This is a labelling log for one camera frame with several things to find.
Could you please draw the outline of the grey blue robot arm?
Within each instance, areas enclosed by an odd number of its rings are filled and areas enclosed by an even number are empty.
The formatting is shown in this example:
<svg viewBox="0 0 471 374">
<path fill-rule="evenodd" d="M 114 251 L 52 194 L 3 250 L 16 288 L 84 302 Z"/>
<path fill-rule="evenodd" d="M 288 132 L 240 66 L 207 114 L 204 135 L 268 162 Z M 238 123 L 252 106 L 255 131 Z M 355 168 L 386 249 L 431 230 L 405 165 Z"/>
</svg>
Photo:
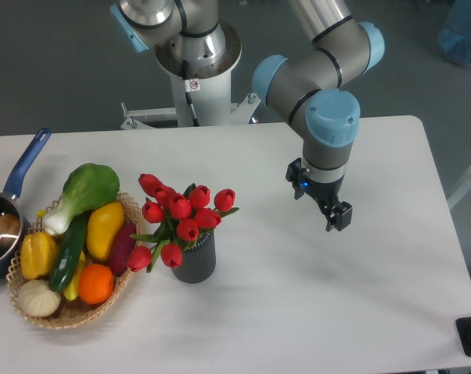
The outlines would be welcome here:
<svg viewBox="0 0 471 374">
<path fill-rule="evenodd" d="M 352 220 L 352 206 L 338 193 L 360 117 L 357 99 L 343 87 L 382 59 L 384 38 L 373 24 L 356 22 L 343 1 L 290 5 L 313 50 L 298 61 L 265 58 L 252 90 L 303 140 L 302 156 L 286 171 L 296 197 L 311 197 L 326 228 L 340 231 Z M 231 73 L 242 45 L 218 2 L 117 1 L 110 12 L 132 48 L 154 51 L 169 74 L 179 126 L 229 123 Z"/>
</svg>

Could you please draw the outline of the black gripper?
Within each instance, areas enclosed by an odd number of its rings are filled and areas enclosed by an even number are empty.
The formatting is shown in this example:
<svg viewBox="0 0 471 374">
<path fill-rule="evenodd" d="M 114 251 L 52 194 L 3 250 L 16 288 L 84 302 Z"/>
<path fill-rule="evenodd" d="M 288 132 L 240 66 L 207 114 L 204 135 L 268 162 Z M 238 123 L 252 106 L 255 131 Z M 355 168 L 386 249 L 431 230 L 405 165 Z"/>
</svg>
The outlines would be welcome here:
<svg viewBox="0 0 471 374">
<path fill-rule="evenodd" d="M 327 210 L 326 231 L 342 231 L 352 221 L 352 205 L 338 198 L 344 172 L 341 169 L 325 171 L 306 165 L 301 158 L 291 162 L 285 179 L 291 183 L 294 199 L 304 195 L 312 198 L 321 210 Z"/>
</svg>

